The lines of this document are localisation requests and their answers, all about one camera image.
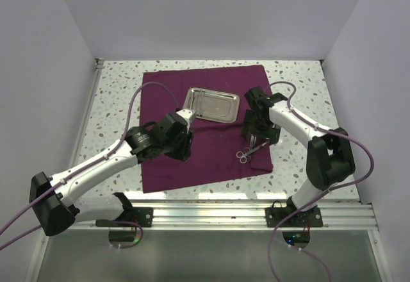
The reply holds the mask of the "long steel scissors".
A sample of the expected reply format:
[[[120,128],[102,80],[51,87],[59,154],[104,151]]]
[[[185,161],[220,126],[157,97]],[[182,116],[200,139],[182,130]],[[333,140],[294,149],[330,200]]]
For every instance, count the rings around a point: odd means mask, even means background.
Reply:
[[[239,159],[240,163],[242,164],[248,163],[251,160],[251,155],[255,153],[256,151],[260,150],[261,148],[263,148],[264,146],[266,146],[267,144],[268,144],[268,141],[263,142],[257,145],[256,147],[253,147],[252,149],[246,148],[244,151],[238,151],[236,153],[236,157],[237,159]]]

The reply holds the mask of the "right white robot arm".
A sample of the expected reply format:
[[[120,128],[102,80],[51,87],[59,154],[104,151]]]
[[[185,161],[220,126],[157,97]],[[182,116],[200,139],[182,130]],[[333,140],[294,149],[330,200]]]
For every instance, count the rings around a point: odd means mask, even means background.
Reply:
[[[267,95],[261,87],[245,93],[249,109],[245,112],[241,136],[250,140],[250,149],[238,153],[242,163],[252,153],[279,141],[282,129],[296,138],[307,150],[307,179],[288,198],[286,206],[272,207],[268,214],[277,221],[299,226],[317,209],[316,197],[341,183],[356,169],[352,148],[343,128],[330,129],[309,117],[296,116],[290,100],[280,93]]]

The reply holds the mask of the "purple cloth wrap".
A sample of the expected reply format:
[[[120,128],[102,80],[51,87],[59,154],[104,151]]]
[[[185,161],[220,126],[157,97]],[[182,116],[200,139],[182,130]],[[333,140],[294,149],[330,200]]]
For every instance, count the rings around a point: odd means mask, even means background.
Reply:
[[[268,86],[262,65],[219,67],[213,69],[146,72],[140,92],[140,123],[159,121],[183,104],[193,87],[236,94],[240,97],[237,120],[222,124],[196,119],[191,156],[185,162],[165,155],[142,163],[142,189],[145,193],[193,187],[221,181],[250,178],[272,172],[268,146],[240,163],[236,153],[247,146],[241,137],[245,111],[249,107],[244,95],[251,88]]]

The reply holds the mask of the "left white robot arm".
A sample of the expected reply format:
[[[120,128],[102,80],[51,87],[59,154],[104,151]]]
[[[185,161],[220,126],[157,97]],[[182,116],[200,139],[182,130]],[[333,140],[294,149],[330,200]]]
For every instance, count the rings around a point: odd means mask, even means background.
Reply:
[[[107,150],[60,173],[32,177],[29,201],[47,236],[58,235],[77,222],[105,220],[126,226],[136,220],[131,201],[122,192],[80,204],[80,198],[106,179],[161,155],[185,161],[190,157],[195,111],[180,109],[159,122],[132,127]]]

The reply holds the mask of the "steel hemostat forceps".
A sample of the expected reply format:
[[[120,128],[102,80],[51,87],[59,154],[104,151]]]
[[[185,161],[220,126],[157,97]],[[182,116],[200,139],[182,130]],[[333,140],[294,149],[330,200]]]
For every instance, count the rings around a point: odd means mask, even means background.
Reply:
[[[252,150],[256,144],[257,138],[254,135],[250,135],[249,151]]]

